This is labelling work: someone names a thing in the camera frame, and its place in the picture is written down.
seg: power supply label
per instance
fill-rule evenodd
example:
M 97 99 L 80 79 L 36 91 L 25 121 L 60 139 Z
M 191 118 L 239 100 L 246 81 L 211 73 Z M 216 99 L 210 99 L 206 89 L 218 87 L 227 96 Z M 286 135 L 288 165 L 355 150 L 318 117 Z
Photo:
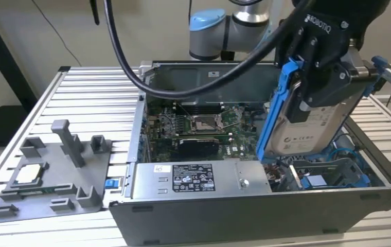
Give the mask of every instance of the power supply label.
M 212 164 L 173 165 L 173 191 L 215 191 Z

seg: cpu holder tray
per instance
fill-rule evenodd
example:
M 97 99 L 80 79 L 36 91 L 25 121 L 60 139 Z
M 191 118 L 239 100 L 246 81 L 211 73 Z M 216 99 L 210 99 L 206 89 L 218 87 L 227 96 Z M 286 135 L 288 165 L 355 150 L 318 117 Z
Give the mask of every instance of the cpu holder tray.
M 112 141 L 101 135 L 81 142 L 55 120 L 60 143 L 28 137 L 23 157 L 0 193 L 0 222 L 93 213 L 101 209 Z

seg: motherboard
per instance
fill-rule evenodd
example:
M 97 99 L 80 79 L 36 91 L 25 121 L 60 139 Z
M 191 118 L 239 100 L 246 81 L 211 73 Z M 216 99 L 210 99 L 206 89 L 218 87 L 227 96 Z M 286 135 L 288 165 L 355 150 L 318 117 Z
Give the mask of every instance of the motherboard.
M 242 103 L 188 106 L 173 102 L 149 108 L 151 161 L 258 160 L 254 119 L 263 111 L 263 106 Z

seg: black stand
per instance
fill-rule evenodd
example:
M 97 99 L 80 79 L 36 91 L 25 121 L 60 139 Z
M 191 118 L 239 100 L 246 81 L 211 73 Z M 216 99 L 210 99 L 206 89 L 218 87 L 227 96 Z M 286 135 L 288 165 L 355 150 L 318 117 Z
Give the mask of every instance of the black stand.
M 15 92 L 21 106 L 8 105 L 0 107 L 0 147 L 5 146 L 16 133 L 28 113 L 31 112 L 37 99 L 31 90 L 29 84 L 20 71 L 8 47 L 0 36 L 0 72 Z

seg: sticker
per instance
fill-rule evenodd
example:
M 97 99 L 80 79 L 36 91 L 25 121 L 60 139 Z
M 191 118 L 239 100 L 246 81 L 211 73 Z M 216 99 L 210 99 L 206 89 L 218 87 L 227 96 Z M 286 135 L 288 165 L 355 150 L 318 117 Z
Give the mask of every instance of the sticker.
M 173 191 L 215 191 L 212 164 L 172 165 Z
M 288 123 L 278 143 L 278 150 L 284 154 L 311 152 L 327 130 L 335 110 L 336 107 L 314 108 L 306 122 Z
M 220 71 L 210 71 L 208 72 L 208 77 L 219 77 L 220 76 Z
M 171 172 L 171 166 L 155 165 L 155 172 Z

